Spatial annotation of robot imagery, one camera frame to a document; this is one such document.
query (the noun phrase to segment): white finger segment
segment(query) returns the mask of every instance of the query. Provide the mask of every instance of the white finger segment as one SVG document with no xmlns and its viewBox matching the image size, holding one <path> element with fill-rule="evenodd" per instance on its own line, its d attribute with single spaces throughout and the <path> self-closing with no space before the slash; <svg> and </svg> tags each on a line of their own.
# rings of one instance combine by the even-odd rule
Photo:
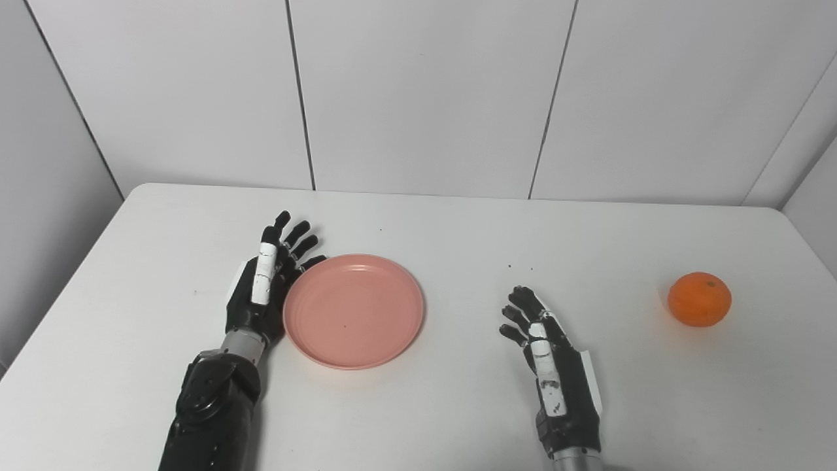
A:
<svg viewBox="0 0 837 471">
<path fill-rule="evenodd" d="M 529 328 L 534 338 L 540 337 L 538 332 L 546 331 L 540 323 L 533 323 Z M 531 356 L 535 363 L 535 374 L 537 375 L 537 387 L 541 390 L 543 410 L 549 417 L 560 417 L 567 415 L 567 404 L 564 401 L 564 393 L 561 390 L 561 378 L 555 367 L 555 360 L 552 357 L 552 345 L 549 340 L 536 339 L 531 342 Z"/>
<path fill-rule="evenodd" d="M 276 273 L 276 246 L 267 242 L 259 245 L 259 259 L 256 261 L 256 274 L 253 279 L 253 292 L 250 301 L 262 306 L 270 301 L 270 283 Z"/>
</svg>

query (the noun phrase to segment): pink plate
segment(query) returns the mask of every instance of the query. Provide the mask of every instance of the pink plate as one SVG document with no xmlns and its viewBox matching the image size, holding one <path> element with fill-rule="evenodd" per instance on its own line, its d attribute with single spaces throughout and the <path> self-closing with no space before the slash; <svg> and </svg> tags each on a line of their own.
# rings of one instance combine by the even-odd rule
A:
<svg viewBox="0 0 837 471">
<path fill-rule="evenodd" d="M 285 330 L 305 356 L 344 370 L 372 368 L 403 352 L 419 333 L 419 285 L 396 263 L 341 255 L 305 272 L 285 300 Z"/>
</svg>

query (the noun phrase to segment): panel seam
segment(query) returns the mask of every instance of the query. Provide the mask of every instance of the panel seam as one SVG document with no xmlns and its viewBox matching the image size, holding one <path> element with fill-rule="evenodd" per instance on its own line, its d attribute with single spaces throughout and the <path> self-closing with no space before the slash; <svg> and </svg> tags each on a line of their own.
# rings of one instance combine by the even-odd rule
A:
<svg viewBox="0 0 837 471">
<path fill-rule="evenodd" d="M 87 118 L 85 118 L 85 114 L 81 112 L 81 106 L 79 105 L 79 101 L 75 99 L 75 94 L 73 93 L 73 89 L 69 87 L 69 82 L 67 81 L 66 75 L 64 75 L 64 71 L 61 70 L 61 66 L 58 64 L 58 60 L 55 58 L 55 53 L 53 52 L 52 48 L 49 46 L 49 41 L 47 41 L 47 37 L 44 35 L 44 30 L 41 29 L 40 23 L 38 23 L 38 19 L 35 18 L 35 13 L 32 11 L 32 6 L 29 5 L 29 0 L 23 0 L 23 4 L 26 5 L 26 9 L 29 12 L 29 17 L 32 19 L 32 22 L 35 23 L 35 28 L 38 30 L 38 35 L 41 37 L 41 41 L 44 42 L 44 46 L 47 48 L 47 52 L 49 52 L 49 57 L 52 59 L 53 65 L 55 69 L 58 71 L 58 75 L 61 77 L 61 81 L 64 83 L 64 88 L 67 90 L 69 94 L 70 100 L 73 101 L 73 106 L 75 106 L 75 111 L 79 113 L 79 117 L 81 118 L 81 122 L 85 125 L 85 130 L 87 131 L 87 135 L 90 136 L 90 140 L 93 142 L 93 146 L 96 149 L 96 153 L 99 155 L 99 159 L 102 162 L 102 165 L 105 166 L 105 171 L 110 177 L 110 181 L 113 183 L 114 188 L 116 189 L 116 193 L 119 195 L 119 198 L 124 202 L 125 195 L 122 193 L 122 189 L 119 187 L 119 184 L 116 182 L 116 177 L 113 175 L 113 171 L 110 170 L 110 165 L 105 160 L 105 155 L 102 153 L 101 148 L 99 147 L 99 143 L 96 141 L 96 137 L 93 135 L 93 131 L 90 129 L 90 124 L 87 122 Z"/>
<path fill-rule="evenodd" d="M 314 161 L 311 158 L 311 141 L 308 138 L 308 118 L 306 116 L 306 102 L 302 97 L 302 79 L 300 78 L 300 61 L 296 57 L 296 39 L 294 36 L 294 22 L 290 17 L 290 0 L 285 0 L 285 11 L 288 15 L 288 35 L 290 36 L 290 52 L 294 57 L 294 74 L 296 75 L 296 91 L 300 96 L 300 114 L 302 115 L 302 133 L 306 140 L 306 155 L 308 156 L 308 172 L 311 174 L 311 189 L 316 191 L 314 180 Z"/>
<path fill-rule="evenodd" d="M 555 95 L 558 92 L 558 82 L 561 80 L 561 73 L 564 70 L 564 59 L 567 57 L 567 47 L 570 45 L 570 35 L 573 33 L 573 23 L 575 23 L 575 14 L 578 10 L 578 0 L 573 3 L 573 13 L 570 15 L 570 24 L 567 26 L 567 37 L 564 39 L 564 47 L 561 51 L 561 61 L 558 62 L 558 73 L 555 77 L 555 86 L 552 88 L 552 99 L 549 101 L 549 110 L 547 111 L 547 122 L 543 125 L 543 136 L 541 137 L 541 146 L 537 150 L 537 160 L 535 160 L 535 170 L 531 175 L 531 184 L 529 184 L 529 195 L 526 199 L 531 199 L 531 192 L 535 189 L 535 178 L 537 177 L 537 170 L 541 166 L 541 155 L 543 154 L 543 145 L 547 142 L 547 133 L 549 132 L 549 123 L 552 120 L 552 108 L 555 106 Z"/>
<path fill-rule="evenodd" d="M 799 119 L 799 115 L 802 114 L 802 111 L 808 105 L 808 102 L 811 100 L 811 96 L 814 94 L 814 91 L 816 91 L 817 87 L 819 87 L 819 82 L 821 82 L 823 80 L 823 77 L 825 77 L 825 73 L 828 72 L 828 70 L 831 68 L 831 64 L 834 62 L 835 57 L 837 57 L 837 51 L 835 51 L 834 54 L 831 56 L 831 60 L 825 66 L 825 69 L 823 70 L 823 73 L 819 75 L 819 78 L 814 83 L 814 86 L 811 88 L 811 91 L 808 93 L 808 96 L 805 97 L 805 100 L 802 102 L 802 106 L 799 108 L 799 110 L 796 112 L 796 115 L 793 117 L 793 120 L 790 122 L 790 126 L 788 126 L 788 129 L 785 129 L 785 132 L 782 135 L 782 138 L 779 139 L 778 144 L 776 144 L 776 147 L 773 149 L 773 153 L 770 154 L 770 158 L 764 164 L 764 166 L 762 167 L 762 170 L 758 173 L 758 176 L 756 176 L 756 179 L 752 182 L 752 185 L 750 186 L 750 189 L 744 195 L 744 198 L 741 200 L 741 203 L 739 204 L 739 206 L 744 206 L 744 202 L 747 201 L 747 198 L 750 197 L 750 193 L 752 193 L 752 190 L 754 188 L 756 188 L 756 184 L 758 184 L 758 180 L 760 180 L 762 178 L 762 175 L 764 174 L 764 171 L 768 169 L 768 167 L 770 166 L 770 163 L 773 161 L 773 158 L 776 157 L 776 152 L 778 152 L 779 148 L 782 147 L 782 142 L 784 142 L 785 138 L 788 137 L 788 134 L 790 133 L 790 130 L 793 129 L 793 125 L 796 124 L 796 121 Z M 819 160 L 819 158 L 816 157 L 815 155 L 811 156 L 811 158 L 814 159 L 814 160 Z M 808 172 L 810 172 L 810 169 L 812 167 L 813 166 L 810 165 L 810 163 L 809 163 L 809 165 L 806 165 L 806 168 L 808 169 Z M 802 175 L 803 178 L 804 178 L 804 175 L 807 175 L 807 172 L 803 171 L 803 175 Z M 789 194 L 793 194 L 794 191 L 796 191 L 796 190 L 791 189 Z M 783 198 L 785 203 L 787 203 L 788 199 L 790 198 L 789 194 L 785 195 L 784 198 Z M 784 203 L 780 204 L 778 207 L 781 208 L 783 206 L 784 206 Z"/>
</svg>

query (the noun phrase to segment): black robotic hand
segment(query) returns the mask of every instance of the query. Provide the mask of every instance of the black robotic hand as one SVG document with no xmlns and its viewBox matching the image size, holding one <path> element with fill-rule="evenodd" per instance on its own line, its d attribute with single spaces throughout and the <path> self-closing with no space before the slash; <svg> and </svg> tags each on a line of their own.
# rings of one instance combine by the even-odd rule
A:
<svg viewBox="0 0 837 471">
<path fill-rule="evenodd" d="M 602 469 L 601 399 L 588 352 L 573 348 L 555 314 L 528 287 L 514 288 L 509 301 L 503 315 L 520 330 L 503 324 L 500 333 L 523 347 L 526 362 L 537 375 L 541 410 L 536 424 L 547 455 L 556 469 Z"/>
<path fill-rule="evenodd" d="M 246 262 L 227 303 L 226 337 L 220 349 L 201 352 L 188 366 L 160 471 L 240 471 L 253 410 L 261 395 L 259 363 L 284 333 L 282 304 L 302 272 L 325 260 L 300 259 L 317 243 L 300 222 L 280 242 L 290 215 L 283 211 L 264 229 L 259 256 Z"/>
<path fill-rule="evenodd" d="M 320 255 L 300 263 L 305 253 L 318 242 L 316 235 L 309 235 L 297 245 L 311 229 L 307 220 L 297 224 L 280 242 L 282 230 L 289 220 L 288 211 L 282 211 L 274 225 L 264 228 L 259 256 L 244 265 L 227 303 L 227 332 L 248 329 L 260 335 L 265 345 L 280 339 L 285 333 L 282 304 L 288 290 L 305 270 L 326 259 Z"/>
</svg>

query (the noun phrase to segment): black forearm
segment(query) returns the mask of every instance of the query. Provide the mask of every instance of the black forearm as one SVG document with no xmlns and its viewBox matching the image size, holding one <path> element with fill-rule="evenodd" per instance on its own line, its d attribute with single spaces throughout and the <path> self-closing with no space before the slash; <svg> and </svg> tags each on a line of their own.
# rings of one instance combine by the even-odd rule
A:
<svg viewBox="0 0 837 471">
<path fill-rule="evenodd" d="M 259 399 L 259 372 L 237 355 L 199 355 L 177 398 L 160 471 L 240 471 Z"/>
</svg>

